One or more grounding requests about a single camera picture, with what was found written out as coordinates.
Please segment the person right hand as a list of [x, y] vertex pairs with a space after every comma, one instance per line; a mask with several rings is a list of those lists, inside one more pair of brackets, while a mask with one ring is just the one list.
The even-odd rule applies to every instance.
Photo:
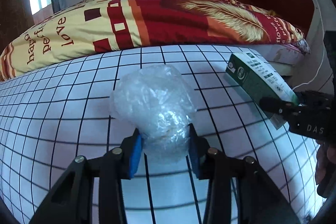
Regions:
[[315, 183], [318, 185], [318, 195], [327, 198], [325, 190], [330, 180], [329, 171], [334, 172], [335, 169], [335, 146], [321, 140], [317, 140], [316, 143], [319, 144], [319, 148], [316, 154]]

